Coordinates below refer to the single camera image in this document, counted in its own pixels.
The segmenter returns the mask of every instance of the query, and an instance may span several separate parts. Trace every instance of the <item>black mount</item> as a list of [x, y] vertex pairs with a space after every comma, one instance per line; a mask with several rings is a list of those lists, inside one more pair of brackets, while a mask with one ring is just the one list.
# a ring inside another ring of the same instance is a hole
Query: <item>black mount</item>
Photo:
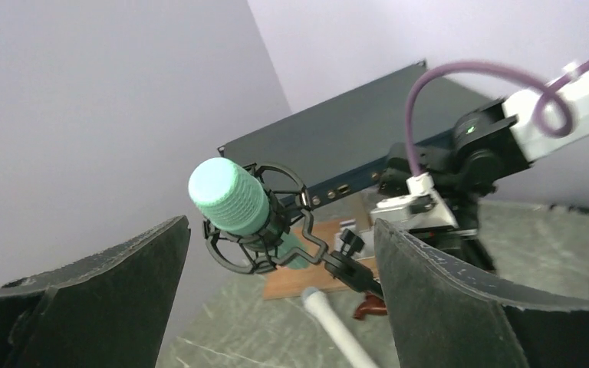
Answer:
[[[322, 256], [328, 250], [328, 244], [311, 233], [314, 217], [311, 213], [308, 191], [301, 179], [290, 169], [276, 163], [254, 163], [243, 166], [243, 169], [247, 170], [262, 183], [265, 194], [269, 199], [271, 209], [270, 215], [265, 224], [256, 234], [247, 236], [239, 236], [224, 232], [219, 228], [216, 228], [210, 220], [205, 219], [203, 222], [203, 233], [204, 238], [206, 239], [206, 247], [209, 249], [211, 256], [213, 256], [213, 258], [224, 268], [239, 274], [264, 274], [266, 272], [274, 271], [278, 265], [287, 265], [295, 259], [295, 257], [302, 257], [314, 265], [319, 264]], [[294, 182], [297, 189], [269, 189], [265, 186], [265, 181], [263, 179], [263, 174], [267, 171], [287, 176]], [[294, 202], [290, 205], [284, 206], [276, 197], [276, 195], [282, 194], [293, 195]], [[303, 249], [293, 248], [287, 253], [280, 255], [278, 253], [278, 246], [282, 242], [281, 236], [283, 233], [289, 234], [290, 227], [301, 219], [304, 219], [301, 234], [308, 241], [318, 246], [316, 254], [310, 255]], [[219, 250], [218, 241], [220, 240], [234, 242], [240, 245], [248, 264], [240, 265], [227, 259], [227, 257]]]
[[[428, 245], [486, 271], [495, 271], [492, 258], [477, 239], [478, 201], [495, 192], [495, 181], [531, 165], [510, 128], [515, 117], [505, 117], [503, 100], [493, 101], [459, 119], [449, 149], [418, 146], [420, 165], [433, 178], [435, 189], [454, 214], [458, 229], [444, 232], [410, 231]], [[404, 143], [395, 143], [380, 176], [379, 193], [404, 196], [412, 176]]]
[[353, 291], [359, 293], [369, 291], [383, 299], [383, 288], [380, 282], [373, 279], [371, 269], [353, 259], [355, 253], [362, 251], [364, 241], [347, 228], [342, 232], [340, 240], [343, 242], [342, 248], [324, 256], [326, 271]]

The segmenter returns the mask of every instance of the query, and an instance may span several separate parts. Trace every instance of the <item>white cable clip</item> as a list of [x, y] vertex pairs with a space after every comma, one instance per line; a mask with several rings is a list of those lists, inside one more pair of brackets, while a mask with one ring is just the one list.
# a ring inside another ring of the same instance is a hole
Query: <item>white cable clip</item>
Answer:
[[579, 62], [575, 60], [562, 68], [563, 72], [565, 73], [565, 75], [568, 76], [568, 79], [570, 80], [568, 81], [568, 83], [575, 82], [579, 78], [581, 78], [581, 71], [579, 70], [579, 67]]
[[432, 176], [427, 172], [419, 176], [412, 176], [406, 182], [407, 189], [413, 197], [426, 196], [435, 186]]

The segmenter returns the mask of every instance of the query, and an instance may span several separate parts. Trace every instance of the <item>white wall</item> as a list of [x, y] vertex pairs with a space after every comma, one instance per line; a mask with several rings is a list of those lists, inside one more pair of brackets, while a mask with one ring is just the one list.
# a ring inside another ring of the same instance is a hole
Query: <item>white wall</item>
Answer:
[[[546, 79], [589, 58], [589, 0], [249, 4], [293, 111], [424, 58], [430, 67], [485, 58]], [[456, 79], [492, 97], [517, 90], [488, 77]], [[589, 139], [500, 184], [499, 198], [589, 205]]]
[[189, 174], [289, 113], [245, 2], [0, 2], [0, 284], [187, 214], [173, 337], [228, 275]]

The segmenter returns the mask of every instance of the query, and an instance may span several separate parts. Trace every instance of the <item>microphone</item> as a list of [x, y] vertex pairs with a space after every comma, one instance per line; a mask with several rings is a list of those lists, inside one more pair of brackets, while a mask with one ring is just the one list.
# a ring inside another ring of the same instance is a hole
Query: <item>microphone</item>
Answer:
[[[227, 240], [239, 243], [248, 258], [248, 250], [267, 258], [269, 266], [267, 269], [263, 268], [263, 271], [275, 269], [274, 258], [283, 259], [282, 255], [305, 252], [301, 241], [290, 233], [290, 224], [285, 223], [285, 214], [276, 213], [279, 206], [282, 207], [276, 196], [247, 169], [230, 159], [215, 157], [197, 166], [189, 179], [189, 195], [210, 225], [227, 233]], [[217, 248], [216, 254], [212, 255], [221, 265], [232, 271], [256, 272], [252, 267], [231, 268], [226, 260], [222, 263], [219, 260], [222, 255]], [[310, 261], [297, 256], [291, 256], [279, 263], [292, 269], [306, 268], [309, 264]]]

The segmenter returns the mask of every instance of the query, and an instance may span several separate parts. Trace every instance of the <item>cable connector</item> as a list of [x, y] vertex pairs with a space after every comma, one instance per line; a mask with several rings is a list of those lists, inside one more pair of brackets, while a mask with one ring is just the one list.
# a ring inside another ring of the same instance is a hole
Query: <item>cable connector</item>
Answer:
[[406, 182], [412, 197], [427, 196], [435, 186], [432, 176], [427, 172], [419, 176], [412, 176]]

